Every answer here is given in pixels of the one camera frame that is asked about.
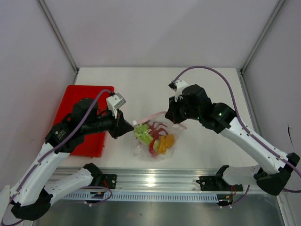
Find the red tray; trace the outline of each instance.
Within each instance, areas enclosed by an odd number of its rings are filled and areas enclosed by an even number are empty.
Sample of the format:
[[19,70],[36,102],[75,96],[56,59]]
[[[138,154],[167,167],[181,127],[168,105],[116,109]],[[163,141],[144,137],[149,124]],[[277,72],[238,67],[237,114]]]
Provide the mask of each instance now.
[[[60,123],[66,114],[71,113],[73,105],[79,102],[79,100],[86,97],[95,98],[103,89],[108,89],[111,92],[114,91],[113,86],[68,86],[60,107],[56,113],[53,125]],[[105,92],[97,101],[98,108],[101,111],[107,108],[107,97],[109,97],[109,93]],[[105,135],[105,132],[86,135],[85,142],[77,146],[71,154],[88,157],[101,157],[104,147]]]

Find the white wall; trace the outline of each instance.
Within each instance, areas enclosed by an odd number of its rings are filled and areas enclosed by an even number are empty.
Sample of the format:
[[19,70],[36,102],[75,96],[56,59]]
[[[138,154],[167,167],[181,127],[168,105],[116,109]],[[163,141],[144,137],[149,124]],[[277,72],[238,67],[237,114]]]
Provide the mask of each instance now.
[[79,67],[240,68],[278,0],[46,0]]
[[73,78],[37,3],[0,1],[0,189],[40,151]]
[[[301,156],[301,1],[290,0],[246,72],[264,137],[278,148]],[[291,128],[291,138],[287,128]],[[293,174],[289,188],[301,189]],[[289,196],[301,225],[301,194]]]

